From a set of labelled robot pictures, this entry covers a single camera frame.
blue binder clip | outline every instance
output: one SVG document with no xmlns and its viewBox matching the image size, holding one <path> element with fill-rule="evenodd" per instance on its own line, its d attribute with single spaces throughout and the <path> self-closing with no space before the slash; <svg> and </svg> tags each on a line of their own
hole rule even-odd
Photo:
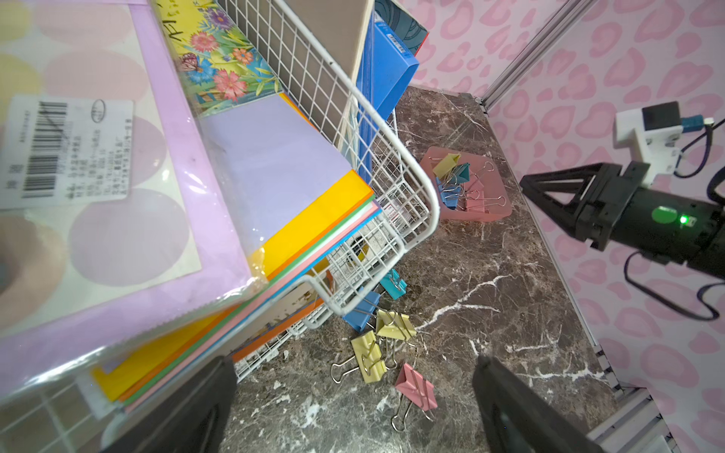
<svg viewBox="0 0 725 453">
<path fill-rule="evenodd" d="M 352 309 L 352 311 L 347 315 L 343 316 L 342 319 L 350 324 L 358 333 L 362 333 L 370 320 L 370 316 L 372 316 L 378 308 L 379 302 L 380 294 L 369 292 L 368 295 L 365 296 L 359 304 L 357 304 L 357 307 Z"/>
<path fill-rule="evenodd" d="M 385 291 L 388 291 L 388 294 L 390 294 L 393 300 L 398 300 L 405 294 L 405 289 L 407 288 L 407 283 L 400 278 L 400 275 L 395 272 L 395 269 L 385 274 L 383 280 L 380 280 L 380 284 L 385 288 Z"/>
<path fill-rule="evenodd" d="M 458 197 L 463 188 L 461 186 L 447 186 L 444 188 L 443 183 L 438 178 L 436 178 L 436 184 L 443 204 L 448 209 L 455 209 L 458 206 Z"/>
</svg>

butterfly illustration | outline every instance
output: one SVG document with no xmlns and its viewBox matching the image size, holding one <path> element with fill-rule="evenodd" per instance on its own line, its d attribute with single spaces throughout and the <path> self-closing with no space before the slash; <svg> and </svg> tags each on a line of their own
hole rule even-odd
<svg viewBox="0 0 725 453">
<path fill-rule="evenodd" d="M 191 52 L 182 55 L 179 60 L 179 70 L 188 72 L 199 69 L 199 58 Z"/>
</svg>

barcode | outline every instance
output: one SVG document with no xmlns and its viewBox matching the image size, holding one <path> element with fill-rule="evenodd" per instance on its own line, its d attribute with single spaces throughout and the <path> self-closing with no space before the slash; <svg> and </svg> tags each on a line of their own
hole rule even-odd
<svg viewBox="0 0 725 453">
<path fill-rule="evenodd" d="M 390 33 L 388 33 L 388 39 L 395 45 L 395 47 L 398 49 L 398 52 L 400 52 L 401 54 L 404 54 L 407 51 L 405 47 L 400 45 L 398 39 Z"/>
<path fill-rule="evenodd" d="M 38 119 L 30 145 L 22 198 L 53 196 L 67 111 L 65 102 L 38 103 Z"/>
</svg>

sticker sheet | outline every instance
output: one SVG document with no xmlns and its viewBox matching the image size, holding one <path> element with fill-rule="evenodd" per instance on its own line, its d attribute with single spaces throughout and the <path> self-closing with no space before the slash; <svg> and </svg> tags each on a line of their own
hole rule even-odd
<svg viewBox="0 0 725 453">
<path fill-rule="evenodd" d="M 0 336 L 201 270 L 128 6 L 0 8 Z"/>
</svg>

floral book cover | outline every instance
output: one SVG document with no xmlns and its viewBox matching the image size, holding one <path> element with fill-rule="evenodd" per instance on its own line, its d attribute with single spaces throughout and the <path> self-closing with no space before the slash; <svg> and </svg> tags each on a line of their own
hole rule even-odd
<svg viewBox="0 0 725 453">
<path fill-rule="evenodd" d="M 281 90 L 267 62 L 216 3 L 156 0 L 154 4 L 197 115 L 213 115 Z"/>
</svg>

